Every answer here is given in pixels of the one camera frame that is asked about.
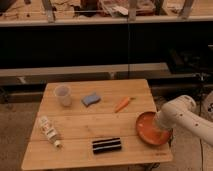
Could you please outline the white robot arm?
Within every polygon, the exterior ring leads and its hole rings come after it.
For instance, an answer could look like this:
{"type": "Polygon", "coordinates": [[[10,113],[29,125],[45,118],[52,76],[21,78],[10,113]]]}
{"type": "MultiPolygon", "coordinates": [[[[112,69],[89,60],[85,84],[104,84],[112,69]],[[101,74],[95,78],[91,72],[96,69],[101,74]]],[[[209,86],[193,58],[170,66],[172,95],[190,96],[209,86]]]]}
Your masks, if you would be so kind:
{"type": "Polygon", "coordinates": [[[188,95],[181,95],[163,104],[154,122],[161,130],[171,130],[178,124],[213,146],[213,122],[196,115],[195,110],[195,100],[188,95]]]}

